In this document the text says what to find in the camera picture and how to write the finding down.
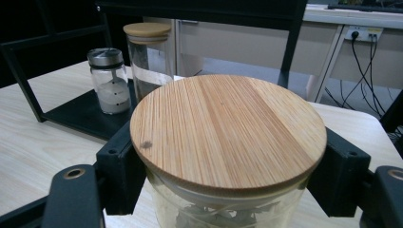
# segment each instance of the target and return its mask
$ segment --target bamboo lid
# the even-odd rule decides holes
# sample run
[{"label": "bamboo lid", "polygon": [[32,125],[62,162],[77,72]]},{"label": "bamboo lid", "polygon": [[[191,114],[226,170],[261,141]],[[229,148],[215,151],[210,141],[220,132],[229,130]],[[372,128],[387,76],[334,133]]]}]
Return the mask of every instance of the bamboo lid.
[{"label": "bamboo lid", "polygon": [[135,23],[124,26],[130,42],[140,45],[158,44],[165,41],[171,26],[162,23]]},{"label": "bamboo lid", "polygon": [[134,110],[130,134],[163,180],[226,197],[305,180],[326,145],[323,121],[298,95],[234,75],[196,76],[154,90]]}]

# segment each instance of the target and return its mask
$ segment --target glass canister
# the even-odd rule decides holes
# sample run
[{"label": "glass canister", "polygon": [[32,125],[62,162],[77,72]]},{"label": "glass canister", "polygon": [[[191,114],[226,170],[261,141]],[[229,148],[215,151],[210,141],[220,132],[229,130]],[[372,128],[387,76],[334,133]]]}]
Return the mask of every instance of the glass canister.
[{"label": "glass canister", "polygon": [[171,26],[135,23],[124,26],[137,102],[174,80],[167,44]]},{"label": "glass canister", "polygon": [[116,48],[95,48],[87,54],[91,78],[100,108],[105,114],[117,114],[131,107],[122,52]]},{"label": "glass canister", "polygon": [[154,90],[130,133],[163,228],[287,227],[327,142],[297,94],[235,75]]}]

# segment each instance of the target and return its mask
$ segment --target power socket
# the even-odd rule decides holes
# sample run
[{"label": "power socket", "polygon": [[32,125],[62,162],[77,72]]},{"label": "power socket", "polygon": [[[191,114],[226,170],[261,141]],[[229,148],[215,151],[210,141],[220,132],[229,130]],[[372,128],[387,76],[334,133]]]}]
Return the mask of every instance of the power socket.
[{"label": "power socket", "polygon": [[374,35],[376,35],[376,39],[379,40],[383,28],[350,26],[349,30],[347,31],[345,39],[353,40],[352,34],[355,31],[358,31],[358,37],[356,37],[355,39],[356,41],[371,42],[375,41],[375,39],[373,38]]}]

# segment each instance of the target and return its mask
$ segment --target wooden table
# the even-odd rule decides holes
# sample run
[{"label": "wooden table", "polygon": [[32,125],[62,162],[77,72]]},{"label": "wooden table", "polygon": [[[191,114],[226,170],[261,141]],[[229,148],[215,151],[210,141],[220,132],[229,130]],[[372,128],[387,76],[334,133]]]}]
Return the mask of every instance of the wooden table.
[{"label": "wooden table", "polygon": [[[44,111],[92,89],[87,62],[29,80]],[[311,104],[326,126],[372,156],[380,165],[403,167],[403,161],[378,120],[368,114]],[[48,194],[52,177],[74,164],[93,164],[106,143],[55,123],[38,123],[18,85],[0,89],[0,215]],[[106,227],[158,227],[145,183],[131,216],[106,216]],[[355,218],[327,218],[305,191],[290,227],[359,227]]]}]

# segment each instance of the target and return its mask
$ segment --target silver metal lid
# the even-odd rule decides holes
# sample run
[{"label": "silver metal lid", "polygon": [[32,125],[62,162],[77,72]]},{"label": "silver metal lid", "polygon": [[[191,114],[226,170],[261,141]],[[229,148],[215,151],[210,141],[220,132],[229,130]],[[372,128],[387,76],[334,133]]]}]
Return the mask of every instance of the silver metal lid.
[{"label": "silver metal lid", "polygon": [[114,67],[124,62],[122,52],[111,47],[92,49],[86,57],[92,67]]}]

